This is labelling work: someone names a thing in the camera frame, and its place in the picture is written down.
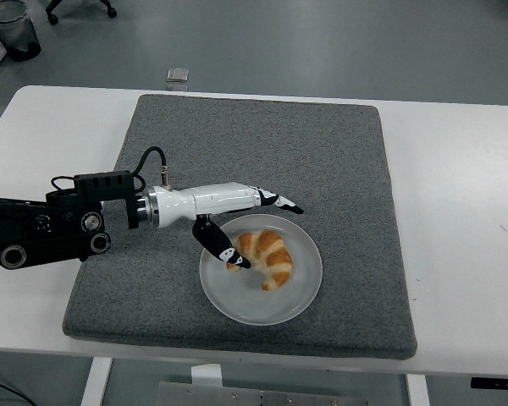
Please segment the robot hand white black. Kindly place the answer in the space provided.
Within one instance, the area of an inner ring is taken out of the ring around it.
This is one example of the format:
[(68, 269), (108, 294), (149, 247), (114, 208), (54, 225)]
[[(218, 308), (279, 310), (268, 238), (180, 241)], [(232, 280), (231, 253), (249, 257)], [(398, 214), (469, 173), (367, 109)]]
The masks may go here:
[(246, 269), (251, 263), (234, 248), (210, 216), (256, 206), (277, 206), (296, 214), (303, 212), (295, 202), (282, 195), (236, 182), (183, 190), (154, 186), (145, 193), (144, 205), (147, 221), (154, 227), (166, 228), (180, 218), (192, 220), (192, 233), (206, 251), (220, 261)]

